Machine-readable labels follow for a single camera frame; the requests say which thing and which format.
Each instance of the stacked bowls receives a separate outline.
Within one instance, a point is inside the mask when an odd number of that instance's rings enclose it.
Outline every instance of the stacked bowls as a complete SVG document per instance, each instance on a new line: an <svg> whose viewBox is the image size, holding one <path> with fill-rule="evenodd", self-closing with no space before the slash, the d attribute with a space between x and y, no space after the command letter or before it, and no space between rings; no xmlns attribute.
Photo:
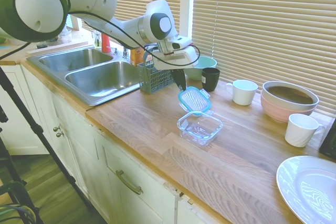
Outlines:
<svg viewBox="0 0 336 224"><path fill-rule="evenodd" d="M268 81L262 85L262 88L260 99L264 112L281 123L287 123L292 114L310 115L320 101L313 92L292 83ZM289 93L293 93L292 99L288 98ZM300 102L298 99L300 97L305 102Z"/></svg>

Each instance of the black mug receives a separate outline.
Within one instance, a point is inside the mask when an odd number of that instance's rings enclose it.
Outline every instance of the black mug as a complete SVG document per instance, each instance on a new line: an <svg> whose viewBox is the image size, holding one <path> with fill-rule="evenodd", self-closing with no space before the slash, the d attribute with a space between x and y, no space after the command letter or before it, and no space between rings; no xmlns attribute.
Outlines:
<svg viewBox="0 0 336 224"><path fill-rule="evenodd" d="M212 92L218 84L220 71L216 68L204 68L202 70L202 86L207 92Z"/></svg>

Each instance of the wooden floor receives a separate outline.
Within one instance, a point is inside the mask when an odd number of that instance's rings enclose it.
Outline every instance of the wooden floor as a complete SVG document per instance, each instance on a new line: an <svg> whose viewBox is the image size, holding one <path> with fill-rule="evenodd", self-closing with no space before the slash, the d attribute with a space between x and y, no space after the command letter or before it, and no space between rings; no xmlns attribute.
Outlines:
<svg viewBox="0 0 336 224"><path fill-rule="evenodd" d="M45 224L106 224L95 209L88 211L49 155L14 157L14 163ZM10 181L4 166L0 178Z"/></svg>

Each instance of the container lid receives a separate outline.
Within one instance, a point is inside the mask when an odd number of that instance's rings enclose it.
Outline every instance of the container lid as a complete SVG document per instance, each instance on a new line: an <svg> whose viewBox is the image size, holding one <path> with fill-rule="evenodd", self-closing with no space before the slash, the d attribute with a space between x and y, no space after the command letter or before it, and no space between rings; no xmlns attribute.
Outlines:
<svg viewBox="0 0 336 224"><path fill-rule="evenodd" d="M201 111L204 113L211 108L209 98L195 87L188 87L186 90L181 91L178 98L188 111Z"/></svg>

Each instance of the sink basin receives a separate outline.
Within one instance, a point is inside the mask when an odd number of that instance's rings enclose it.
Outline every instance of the sink basin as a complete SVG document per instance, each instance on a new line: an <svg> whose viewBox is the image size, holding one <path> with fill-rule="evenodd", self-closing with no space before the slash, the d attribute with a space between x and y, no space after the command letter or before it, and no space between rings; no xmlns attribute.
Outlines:
<svg viewBox="0 0 336 224"><path fill-rule="evenodd" d="M94 106L140 87L135 66L93 46L27 59L87 105Z"/></svg>
<svg viewBox="0 0 336 224"><path fill-rule="evenodd" d="M67 72L97 65L113 57L94 49L75 50L40 58L39 62L53 71Z"/></svg>
<svg viewBox="0 0 336 224"><path fill-rule="evenodd" d="M92 97L105 97L139 84L136 67L124 61L76 71L65 79Z"/></svg>

